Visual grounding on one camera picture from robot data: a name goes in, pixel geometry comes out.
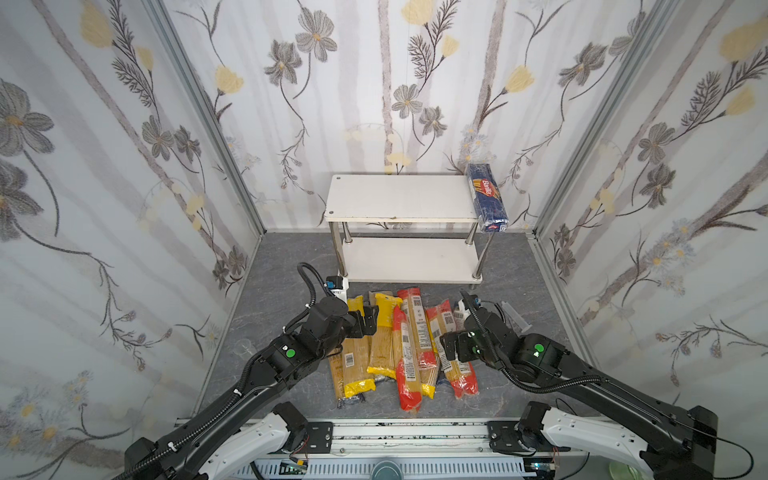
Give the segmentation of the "red spaghetti pack with label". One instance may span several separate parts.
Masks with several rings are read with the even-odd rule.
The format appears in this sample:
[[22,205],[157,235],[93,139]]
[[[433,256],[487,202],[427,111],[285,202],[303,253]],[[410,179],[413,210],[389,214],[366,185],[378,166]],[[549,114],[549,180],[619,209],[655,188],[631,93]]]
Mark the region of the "red spaghetti pack with label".
[[479,386],[474,368],[469,363],[460,361],[456,350],[448,350],[447,347],[447,335],[458,332],[458,323],[450,302],[443,300],[428,308],[426,314],[440,371],[452,387],[454,396],[461,399],[478,394]]

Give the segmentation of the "yellow-banded whole wheat pack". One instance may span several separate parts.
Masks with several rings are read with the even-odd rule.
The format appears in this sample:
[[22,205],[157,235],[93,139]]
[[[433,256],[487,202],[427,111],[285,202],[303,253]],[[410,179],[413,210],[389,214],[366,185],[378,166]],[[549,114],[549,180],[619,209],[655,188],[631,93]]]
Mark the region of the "yellow-banded whole wheat pack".
[[361,338],[346,338],[340,349],[329,356],[329,366],[338,408],[362,403],[366,392],[376,389],[368,369],[370,342]]

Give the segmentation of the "blue Barilla spaghetti pack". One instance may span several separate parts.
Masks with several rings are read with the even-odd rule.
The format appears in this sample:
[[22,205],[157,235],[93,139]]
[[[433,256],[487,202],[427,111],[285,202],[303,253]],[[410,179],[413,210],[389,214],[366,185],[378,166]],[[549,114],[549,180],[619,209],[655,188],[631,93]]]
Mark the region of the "blue Barilla spaghetti pack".
[[504,232],[509,219],[490,166],[487,163],[469,163],[465,176],[479,228],[486,233]]

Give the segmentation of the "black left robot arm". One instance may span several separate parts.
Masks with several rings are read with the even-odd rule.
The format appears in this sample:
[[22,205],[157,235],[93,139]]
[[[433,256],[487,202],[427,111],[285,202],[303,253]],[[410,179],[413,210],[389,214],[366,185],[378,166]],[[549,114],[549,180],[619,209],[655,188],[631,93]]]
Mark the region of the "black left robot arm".
[[237,382],[207,408],[157,441],[141,438],[125,452],[122,479],[224,479],[258,452],[300,446],[305,417],[290,403],[275,407],[266,433],[247,422],[265,405],[314,373],[348,339],[372,336],[377,307],[351,309],[325,296],[292,319],[247,360]]

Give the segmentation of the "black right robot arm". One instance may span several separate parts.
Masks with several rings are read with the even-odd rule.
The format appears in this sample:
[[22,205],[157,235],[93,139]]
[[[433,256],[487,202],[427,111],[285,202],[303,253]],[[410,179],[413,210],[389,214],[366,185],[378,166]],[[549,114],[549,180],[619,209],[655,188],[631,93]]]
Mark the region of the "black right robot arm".
[[537,333],[519,336],[503,311],[468,292],[458,305],[464,328],[441,336],[450,360],[480,360],[531,394],[560,393],[599,413],[577,416],[531,401],[510,432],[490,429],[498,453],[576,449],[628,465],[654,479],[714,479],[717,415],[657,400],[601,372],[564,345]]

